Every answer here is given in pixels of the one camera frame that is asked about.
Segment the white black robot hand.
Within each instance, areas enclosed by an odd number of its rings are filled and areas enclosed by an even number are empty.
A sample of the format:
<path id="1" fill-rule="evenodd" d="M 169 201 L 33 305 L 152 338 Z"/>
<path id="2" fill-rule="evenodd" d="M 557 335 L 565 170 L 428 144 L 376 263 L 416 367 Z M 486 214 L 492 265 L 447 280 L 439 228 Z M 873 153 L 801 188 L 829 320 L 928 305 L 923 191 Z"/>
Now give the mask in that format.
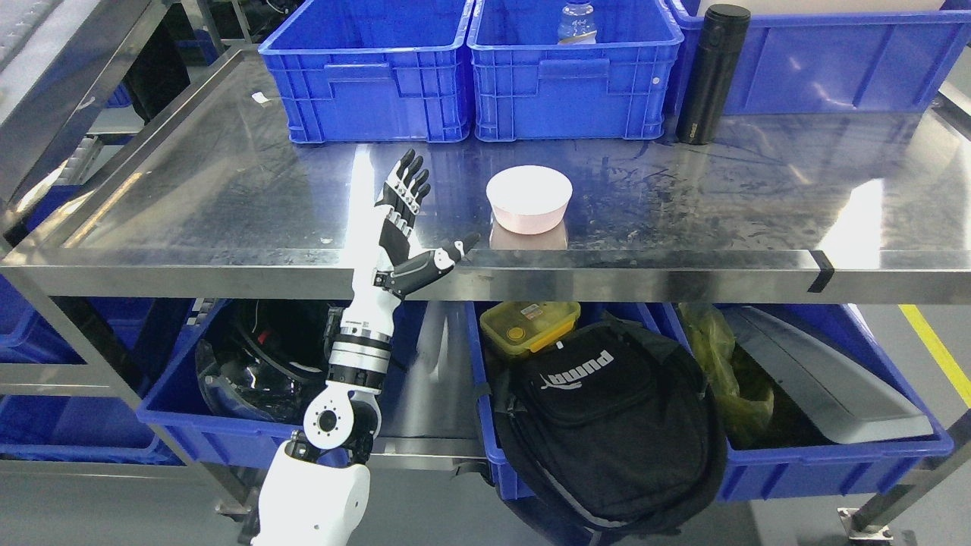
<path id="1" fill-rule="evenodd" d="M 429 170 L 423 167 L 423 162 L 424 158 L 415 149 L 404 153 L 386 177 L 375 203 L 379 209 L 379 256 L 385 258 L 379 259 L 371 285 L 399 300 L 450 273 L 481 240 L 479 233 L 468 233 L 439 248 L 420 251 L 415 256 L 410 254 L 409 237 L 423 200 L 431 190 Z"/>

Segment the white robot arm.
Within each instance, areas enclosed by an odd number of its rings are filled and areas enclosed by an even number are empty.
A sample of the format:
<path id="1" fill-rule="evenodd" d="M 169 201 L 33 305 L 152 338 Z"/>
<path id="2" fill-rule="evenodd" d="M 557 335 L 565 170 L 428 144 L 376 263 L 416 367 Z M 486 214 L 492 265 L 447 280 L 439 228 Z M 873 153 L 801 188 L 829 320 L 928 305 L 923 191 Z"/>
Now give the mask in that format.
<path id="1" fill-rule="evenodd" d="M 253 545 L 344 545 L 360 525 L 371 483 L 366 462 L 381 425 L 382 391 L 400 300 L 385 271 L 354 273 L 328 359 L 325 388 L 301 431 L 278 448 L 258 494 Z"/>

